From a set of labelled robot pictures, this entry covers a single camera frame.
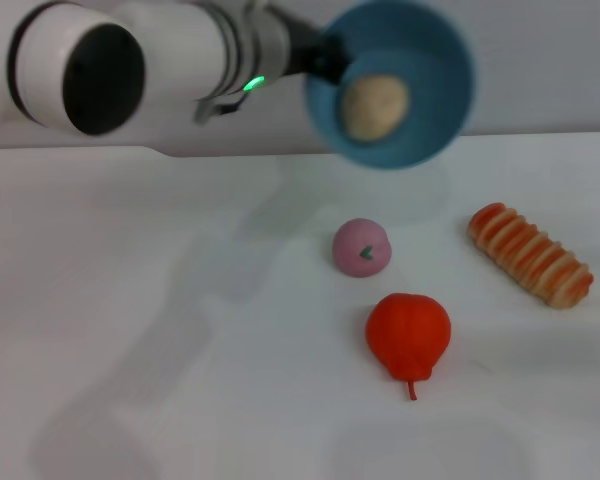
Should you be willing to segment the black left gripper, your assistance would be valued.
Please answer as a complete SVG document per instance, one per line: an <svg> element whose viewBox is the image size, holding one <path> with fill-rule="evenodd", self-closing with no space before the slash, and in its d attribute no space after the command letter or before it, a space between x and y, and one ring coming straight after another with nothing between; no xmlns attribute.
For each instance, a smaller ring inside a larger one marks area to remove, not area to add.
<svg viewBox="0 0 600 480"><path fill-rule="evenodd" d="M341 82L352 63L338 36L325 36L315 26L274 5L272 13L282 23L289 39L289 55L283 76L307 73L331 85Z"/></svg>

